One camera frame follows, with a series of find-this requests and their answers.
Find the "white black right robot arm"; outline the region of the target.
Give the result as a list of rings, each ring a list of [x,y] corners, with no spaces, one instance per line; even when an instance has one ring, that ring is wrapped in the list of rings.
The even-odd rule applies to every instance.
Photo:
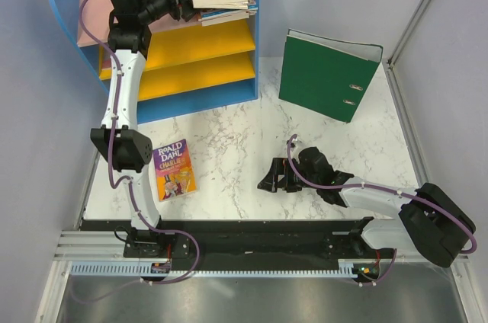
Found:
[[[363,221],[349,238],[350,250],[358,257],[392,248],[417,252],[439,267],[450,267],[459,254],[476,249],[474,223],[437,185],[394,189],[369,183],[334,169],[316,147],[302,149],[297,158],[273,158],[257,185],[269,193],[295,193],[305,187],[330,205],[380,214]]]

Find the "red 13-Storey Treehouse book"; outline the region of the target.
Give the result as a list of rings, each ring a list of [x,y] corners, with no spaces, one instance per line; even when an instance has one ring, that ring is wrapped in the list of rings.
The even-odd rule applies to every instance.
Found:
[[[225,16],[225,17],[212,18],[212,19],[209,19],[209,20],[203,20],[201,22],[201,26],[202,27],[209,27],[209,26],[213,26],[213,25],[217,25],[217,24],[226,24],[226,23],[229,23],[229,22],[246,20],[248,18],[250,18],[250,16],[248,14],[244,14],[244,15],[240,15],[240,16],[233,15],[233,16]]]

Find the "Roald Dahl Charlie book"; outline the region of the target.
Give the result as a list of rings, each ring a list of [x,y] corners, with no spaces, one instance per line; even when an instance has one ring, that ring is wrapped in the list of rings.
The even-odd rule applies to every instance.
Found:
[[[160,202],[196,191],[194,169],[186,139],[154,149],[152,159]]]

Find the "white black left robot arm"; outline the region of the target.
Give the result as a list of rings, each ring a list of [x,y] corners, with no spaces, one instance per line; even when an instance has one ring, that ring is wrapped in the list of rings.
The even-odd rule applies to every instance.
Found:
[[[109,34],[102,47],[111,57],[108,103],[101,125],[91,129],[90,139],[108,163],[110,186],[127,188],[131,225],[147,232],[141,248],[151,257],[165,253],[167,238],[159,234],[161,216],[149,183],[153,145],[138,130],[137,103],[140,81],[149,53],[149,26],[170,16],[189,21],[197,11],[192,0],[110,0]]]

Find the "dogs Bark picture book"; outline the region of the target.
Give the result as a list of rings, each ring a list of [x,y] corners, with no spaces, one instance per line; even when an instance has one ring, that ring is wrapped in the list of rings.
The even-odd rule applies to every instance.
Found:
[[[255,0],[249,0],[246,5],[238,7],[237,5],[228,5],[218,8],[205,8],[199,14],[199,21],[207,21],[217,19],[224,16],[247,13],[254,14],[258,10],[258,5]]]

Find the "Othello orange book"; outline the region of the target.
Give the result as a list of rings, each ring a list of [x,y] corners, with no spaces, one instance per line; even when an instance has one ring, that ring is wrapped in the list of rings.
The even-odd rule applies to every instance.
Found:
[[[230,10],[230,11],[209,11],[202,13],[199,21],[203,26],[212,24],[222,24],[230,21],[238,21],[250,18],[255,14],[255,11],[246,10]]]

